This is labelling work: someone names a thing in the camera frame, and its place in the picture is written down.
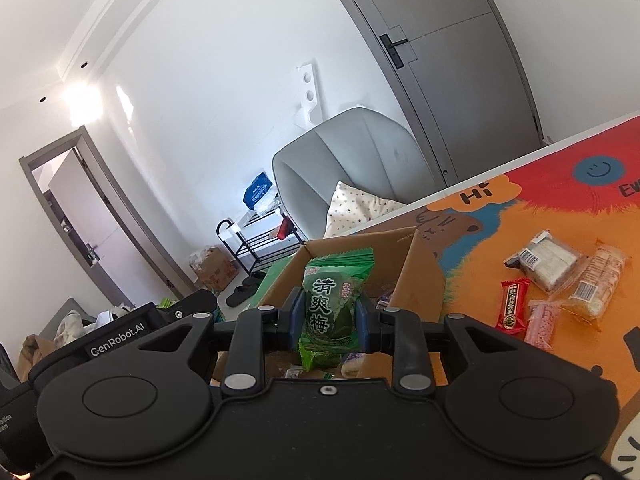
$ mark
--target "open cardboard box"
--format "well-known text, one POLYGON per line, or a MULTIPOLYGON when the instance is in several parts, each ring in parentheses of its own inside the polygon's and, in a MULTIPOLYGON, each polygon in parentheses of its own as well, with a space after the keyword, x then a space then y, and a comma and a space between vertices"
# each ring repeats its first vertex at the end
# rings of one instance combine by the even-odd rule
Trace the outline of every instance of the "open cardboard box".
MULTIPOLYGON (((306 264, 318 256, 373 248, 375 265, 365 284, 365 292, 375 301, 385 291, 394 289, 389 306, 415 312, 423 321, 437 322, 444 298, 445 279, 435 256, 422 235, 413 227, 312 240, 302 246, 260 304, 282 307, 291 290, 302 284, 306 264)), ((214 378, 220 380, 226 359, 220 359, 214 378)), ((384 354, 366 356, 359 377, 391 377, 391 357, 384 354)))

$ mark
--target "black slipper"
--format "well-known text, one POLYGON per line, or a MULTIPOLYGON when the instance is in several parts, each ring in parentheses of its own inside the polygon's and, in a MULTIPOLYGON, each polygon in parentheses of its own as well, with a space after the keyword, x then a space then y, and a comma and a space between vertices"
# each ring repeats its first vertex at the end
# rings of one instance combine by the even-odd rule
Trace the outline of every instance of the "black slipper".
POLYGON ((256 284, 260 285, 266 275, 267 273, 263 272, 262 270, 254 270, 254 272, 252 272, 244 280, 242 280, 242 284, 247 286, 256 284))
POLYGON ((236 286, 236 290, 233 291, 231 296, 226 298, 226 306, 235 307, 241 303, 244 303, 250 297, 252 297, 256 292, 258 292, 258 287, 260 285, 240 285, 236 286))

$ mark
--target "orange speech bubble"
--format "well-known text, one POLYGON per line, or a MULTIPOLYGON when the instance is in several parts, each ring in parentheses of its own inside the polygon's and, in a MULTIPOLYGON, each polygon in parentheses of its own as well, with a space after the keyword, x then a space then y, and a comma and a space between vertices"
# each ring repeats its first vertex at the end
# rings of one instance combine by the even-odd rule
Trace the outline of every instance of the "orange speech bubble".
POLYGON ((516 198, 522 188, 509 181, 507 175, 498 175, 477 186, 467 187, 465 190, 436 200, 427 206, 430 211, 453 209, 463 213, 477 211, 487 204, 504 204, 516 198))

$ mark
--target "wall-mounted white holder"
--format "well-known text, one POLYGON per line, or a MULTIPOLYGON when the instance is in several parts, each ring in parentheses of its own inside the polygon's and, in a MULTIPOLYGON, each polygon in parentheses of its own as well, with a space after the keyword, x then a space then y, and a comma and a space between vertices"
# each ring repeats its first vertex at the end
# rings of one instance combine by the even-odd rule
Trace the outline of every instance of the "wall-mounted white holder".
POLYGON ((309 131, 320 124, 322 107, 318 99, 318 86, 313 64, 309 63, 298 68, 298 88, 300 89, 300 110, 294 116, 294 122, 305 131, 309 131))

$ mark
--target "blue smiley face circle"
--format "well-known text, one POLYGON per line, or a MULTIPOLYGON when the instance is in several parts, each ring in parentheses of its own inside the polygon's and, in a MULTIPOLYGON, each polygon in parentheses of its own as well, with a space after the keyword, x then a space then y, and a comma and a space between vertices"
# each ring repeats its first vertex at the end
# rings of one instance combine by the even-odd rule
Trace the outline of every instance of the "blue smiley face circle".
POLYGON ((607 186, 620 180, 624 174, 622 162, 606 155, 585 158, 574 168, 575 179, 588 186, 607 186))

